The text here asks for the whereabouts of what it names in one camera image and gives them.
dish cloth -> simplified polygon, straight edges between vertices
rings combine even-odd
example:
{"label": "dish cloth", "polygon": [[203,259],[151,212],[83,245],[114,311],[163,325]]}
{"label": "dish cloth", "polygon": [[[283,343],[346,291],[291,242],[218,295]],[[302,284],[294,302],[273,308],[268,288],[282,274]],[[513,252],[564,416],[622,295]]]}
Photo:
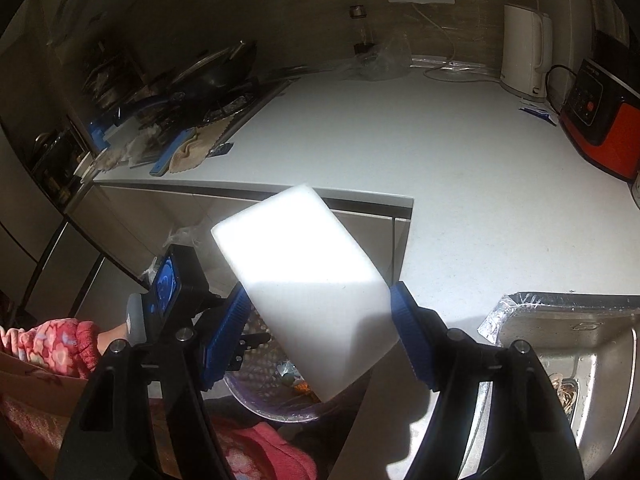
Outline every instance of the dish cloth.
{"label": "dish cloth", "polygon": [[226,117],[207,126],[196,128],[195,136],[175,150],[169,162],[169,173],[192,170],[202,164],[209,150],[225,133],[232,119],[233,117]]}

white kettle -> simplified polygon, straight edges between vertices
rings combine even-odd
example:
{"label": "white kettle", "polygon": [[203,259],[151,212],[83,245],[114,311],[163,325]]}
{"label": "white kettle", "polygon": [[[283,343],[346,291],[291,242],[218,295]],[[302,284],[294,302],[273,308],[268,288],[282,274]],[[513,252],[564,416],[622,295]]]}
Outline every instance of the white kettle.
{"label": "white kettle", "polygon": [[500,83],[520,97],[543,101],[545,74],[553,54],[551,18],[528,7],[504,6],[504,49]]}

kitchen counter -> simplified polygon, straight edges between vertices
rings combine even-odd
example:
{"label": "kitchen counter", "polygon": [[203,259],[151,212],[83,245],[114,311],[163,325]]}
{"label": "kitchen counter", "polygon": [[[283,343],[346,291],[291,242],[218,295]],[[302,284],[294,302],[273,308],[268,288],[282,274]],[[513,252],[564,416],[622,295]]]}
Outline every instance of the kitchen counter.
{"label": "kitchen counter", "polygon": [[[640,294],[640,211],[628,186],[519,106],[497,84],[437,82],[418,71],[385,82],[311,75],[243,126],[228,155],[161,178],[143,166],[95,180],[270,191],[306,182],[326,198],[412,206],[401,279],[418,304],[476,337],[503,294]],[[361,478],[403,478],[402,458],[424,433],[427,403],[407,406],[424,390],[410,373],[380,377],[410,370],[403,352],[385,359],[347,442],[349,465],[345,452],[332,479],[358,467]],[[369,429],[381,403],[399,410],[389,420],[411,413],[382,440]],[[374,457],[394,431],[404,444],[389,469],[388,453]]]}

cabinet door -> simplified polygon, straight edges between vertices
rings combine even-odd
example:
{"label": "cabinet door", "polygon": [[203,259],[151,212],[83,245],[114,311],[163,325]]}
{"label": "cabinet door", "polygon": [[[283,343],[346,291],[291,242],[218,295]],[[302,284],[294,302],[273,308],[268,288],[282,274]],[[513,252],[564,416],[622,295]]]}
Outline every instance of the cabinet door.
{"label": "cabinet door", "polygon": [[111,211],[152,254],[161,256],[170,234],[199,225],[206,214],[192,194],[101,186]]}
{"label": "cabinet door", "polygon": [[100,330],[110,330],[127,319],[127,300],[146,290],[104,258],[76,312],[82,321],[93,321]]}
{"label": "cabinet door", "polygon": [[210,229],[220,221],[257,203],[255,200],[227,198],[221,196],[194,195],[200,207],[207,215],[208,224],[202,225],[202,245],[198,252],[209,288],[212,292],[226,296],[238,282],[220,249],[216,245]]}
{"label": "cabinet door", "polygon": [[394,229],[394,283],[400,279],[402,270],[402,262],[404,261],[404,252],[406,251],[406,242],[409,239],[409,226],[411,221],[405,218],[395,219]]}
{"label": "cabinet door", "polygon": [[36,261],[24,252],[0,226],[0,290],[20,304]]}
{"label": "cabinet door", "polygon": [[102,189],[93,186],[70,213],[72,220],[100,249],[139,276],[154,255],[114,215]]}
{"label": "cabinet door", "polygon": [[68,316],[99,255],[67,223],[27,299],[25,310],[40,323]]}
{"label": "cabinet door", "polygon": [[388,284],[392,279],[394,238],[392,218],[347,211],[334,211]]}
{"label": "cabinet door", "polygon": [[0,126],[0,223],[39,260],[62,215],[24,169]]}

small screen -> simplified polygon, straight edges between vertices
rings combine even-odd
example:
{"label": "small screen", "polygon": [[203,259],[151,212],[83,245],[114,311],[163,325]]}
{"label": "small screen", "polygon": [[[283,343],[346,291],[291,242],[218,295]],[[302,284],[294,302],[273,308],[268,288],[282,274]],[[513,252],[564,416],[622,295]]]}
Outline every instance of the small screen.
{"label": "small screen", "polygon": [[156,277],[156,294],[158,295],[158,305],[164,314],[169,306],[172,295],[176,287],[174,263],[171,258],[167,258],[162,265],[162,269]]}

